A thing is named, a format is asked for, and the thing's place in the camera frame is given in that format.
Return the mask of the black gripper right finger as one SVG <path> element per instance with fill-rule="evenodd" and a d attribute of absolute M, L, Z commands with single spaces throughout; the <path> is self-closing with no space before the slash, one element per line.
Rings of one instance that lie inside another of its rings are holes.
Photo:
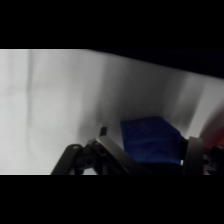
<path fill-rule="evenodd" d="M 224 146 L 207 149 L 200 138 L 190 137 L 182 152 L 184 175 L 224 175 Z"/>

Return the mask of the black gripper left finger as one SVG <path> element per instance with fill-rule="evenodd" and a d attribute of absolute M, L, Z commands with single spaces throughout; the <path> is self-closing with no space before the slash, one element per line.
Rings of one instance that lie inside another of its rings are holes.
<path fill-rule="evenodd" d="M 107 136 L 106 127 L 85 146 L 67 146 L 51 174 L 83 175 L 87 169 L 93 169 L 97 175 L 150 175 Z"/>

